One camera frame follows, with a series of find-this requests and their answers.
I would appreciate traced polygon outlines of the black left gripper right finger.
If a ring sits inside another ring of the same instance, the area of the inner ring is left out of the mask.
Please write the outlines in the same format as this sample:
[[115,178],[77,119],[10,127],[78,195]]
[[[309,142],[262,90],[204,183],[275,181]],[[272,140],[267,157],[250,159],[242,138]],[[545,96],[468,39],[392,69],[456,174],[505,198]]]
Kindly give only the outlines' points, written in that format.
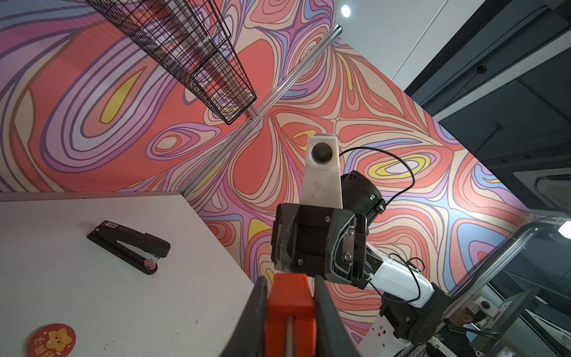
[[340,318],[322,276],[317,276],[315,286],[315,318],[317,324],[316,356],[354,356],[359,353]]

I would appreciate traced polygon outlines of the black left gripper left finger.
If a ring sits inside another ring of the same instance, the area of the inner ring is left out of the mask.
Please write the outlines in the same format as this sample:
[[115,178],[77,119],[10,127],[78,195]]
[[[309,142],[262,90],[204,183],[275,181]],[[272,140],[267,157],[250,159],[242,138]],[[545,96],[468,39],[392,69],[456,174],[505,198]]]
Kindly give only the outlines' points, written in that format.
[[260,277],[248,298],[222,357],[265,355],[265,325],[269,299],[268,280]]

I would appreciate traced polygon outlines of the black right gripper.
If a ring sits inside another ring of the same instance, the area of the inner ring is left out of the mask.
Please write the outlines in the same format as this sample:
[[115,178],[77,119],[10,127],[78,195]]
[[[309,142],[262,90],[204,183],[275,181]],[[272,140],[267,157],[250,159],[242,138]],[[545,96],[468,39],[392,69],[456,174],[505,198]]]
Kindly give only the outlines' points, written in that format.
[[364,288],[383,263],[367,248],[368,233],[364,214],[283,203],[272,228],[272,262],[283,273]]

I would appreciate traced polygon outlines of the red small padlock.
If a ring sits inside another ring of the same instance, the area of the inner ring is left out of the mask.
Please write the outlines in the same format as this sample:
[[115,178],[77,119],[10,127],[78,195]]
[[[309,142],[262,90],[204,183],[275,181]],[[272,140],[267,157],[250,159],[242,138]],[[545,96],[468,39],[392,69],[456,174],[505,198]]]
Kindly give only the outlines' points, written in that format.
[[306,275],[274,277],[264,333],[266,356],[316,355],[316,303]]

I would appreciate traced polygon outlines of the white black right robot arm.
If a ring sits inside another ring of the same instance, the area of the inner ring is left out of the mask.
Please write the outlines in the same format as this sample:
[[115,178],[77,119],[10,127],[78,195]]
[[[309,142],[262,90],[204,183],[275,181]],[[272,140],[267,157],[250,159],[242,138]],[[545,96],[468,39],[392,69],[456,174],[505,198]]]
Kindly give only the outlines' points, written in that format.
[[368,227],[387,203],[357,171],[342,175],[341,208],[283,203],[272,233],[272,260],[281,272],[382,293],[376,323],[359,344],[366,356],[395,356],[422,345],[440,325],[448,296],[408,260],[367,246]]

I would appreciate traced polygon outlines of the black stapler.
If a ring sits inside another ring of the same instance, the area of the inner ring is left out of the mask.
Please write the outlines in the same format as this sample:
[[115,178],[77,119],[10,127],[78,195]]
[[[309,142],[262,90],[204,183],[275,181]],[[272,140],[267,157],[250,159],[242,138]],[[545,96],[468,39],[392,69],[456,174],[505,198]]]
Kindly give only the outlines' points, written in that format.
[[171,250],[166,240],[108,220],[91,231],[87,239],[146,275],[154,275],[158,261]]

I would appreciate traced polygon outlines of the round red star sticker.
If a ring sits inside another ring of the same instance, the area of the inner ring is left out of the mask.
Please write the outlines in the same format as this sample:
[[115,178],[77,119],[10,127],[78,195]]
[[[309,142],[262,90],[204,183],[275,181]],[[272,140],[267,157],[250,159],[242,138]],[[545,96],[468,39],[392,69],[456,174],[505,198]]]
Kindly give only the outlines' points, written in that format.
[[77,343],[77,334],[66,324],[40,327],[28,339],[29,357],[68,357]]

